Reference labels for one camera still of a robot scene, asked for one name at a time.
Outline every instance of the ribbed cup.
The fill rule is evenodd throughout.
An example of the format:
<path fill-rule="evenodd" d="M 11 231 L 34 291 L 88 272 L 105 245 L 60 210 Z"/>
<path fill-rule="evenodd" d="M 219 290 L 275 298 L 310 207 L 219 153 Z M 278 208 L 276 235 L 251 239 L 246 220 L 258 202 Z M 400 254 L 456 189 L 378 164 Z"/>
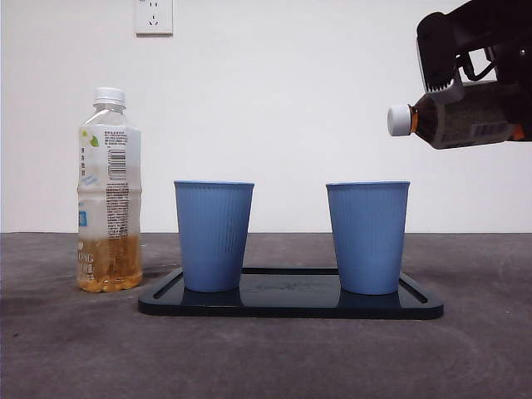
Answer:
<path fill-rule="evenodd" d="M 212 293 L 239 286 L 254 184 L 177 180 L 185 286 Z"/>
<path fill-rule="evenodd" d="M 340 284 L 352 293 L 398 289 L 410 182 L 327 185 Z"/>

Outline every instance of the partially filled bottle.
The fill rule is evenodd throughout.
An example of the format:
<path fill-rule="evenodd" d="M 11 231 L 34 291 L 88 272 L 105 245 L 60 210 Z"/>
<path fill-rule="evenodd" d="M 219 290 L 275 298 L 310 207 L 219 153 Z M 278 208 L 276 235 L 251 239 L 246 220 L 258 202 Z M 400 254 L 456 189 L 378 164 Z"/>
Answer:
<path fill-rule="evenodd" d="M 77 281 L 98 293 L 142 280 L 140 131 L 124 116 L 123 91 L 97 88 L 94 107 L 78 131 Z"/>
<path fill-rule="evenodd" d="M 438 104 L 425 94 L 414 106 L 392 106 L 390 135 L 416 133 L 436 149 L 518 140 L 519 125 L 506 121 L 503 99 L 519 91 L 517 85 L 497 81 L 466 83 L 459 102 Z"/>

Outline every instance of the barcode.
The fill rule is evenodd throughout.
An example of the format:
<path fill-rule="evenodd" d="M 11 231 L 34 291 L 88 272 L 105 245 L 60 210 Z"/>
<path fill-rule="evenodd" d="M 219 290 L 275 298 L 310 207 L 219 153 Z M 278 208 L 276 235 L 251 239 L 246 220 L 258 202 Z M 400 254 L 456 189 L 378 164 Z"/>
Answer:
<path fill-rule="evenodd" d="M 474 123 L 471 125 L 470 134 L 473 137 L 485 137 L 487 135 L 511 134 L 507 122 Z"/>
<path fill-rule="evenodd" d="M 109 150 L 107 162 L 110 180 L 126 179 L 126 150 Z"/>

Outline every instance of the bottle neck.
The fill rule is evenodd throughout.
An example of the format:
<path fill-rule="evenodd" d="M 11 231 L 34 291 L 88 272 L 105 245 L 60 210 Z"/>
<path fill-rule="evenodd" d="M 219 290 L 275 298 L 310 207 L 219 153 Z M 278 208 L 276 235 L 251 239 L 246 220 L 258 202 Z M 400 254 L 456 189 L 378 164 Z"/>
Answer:
<path fill-rule="evenodd" d="M 104 102 L 100 104 L 95 104 L 96 112 L 102 112 L 104 110 L 109 110 L 113 112 L 118 112 L 119 114 L 124 114 L 124 106 L 119 106 L 117 104 L 111 104 L 110 102 Z"/>
<path fill-rule="evenodd" d="M 417 132 L 417 125 L 419 123 L 419 113 L 417 111 L 417 108 L 414 106 L 410 107 L 410 113 L 411 113 L 411 124 L 410 124 L 410 132 L 416 133 Z"/>

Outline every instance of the amber liquid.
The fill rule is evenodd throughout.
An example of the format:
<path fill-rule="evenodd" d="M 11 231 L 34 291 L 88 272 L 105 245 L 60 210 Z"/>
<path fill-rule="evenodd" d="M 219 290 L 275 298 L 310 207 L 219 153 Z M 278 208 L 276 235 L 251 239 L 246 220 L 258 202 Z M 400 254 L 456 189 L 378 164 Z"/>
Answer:
<path fill-rule="evenodd" d="M 142 280 L 139 236 L 80 239 L 77 254 L 77 282 L 84 291 L 120 291 Z"/>

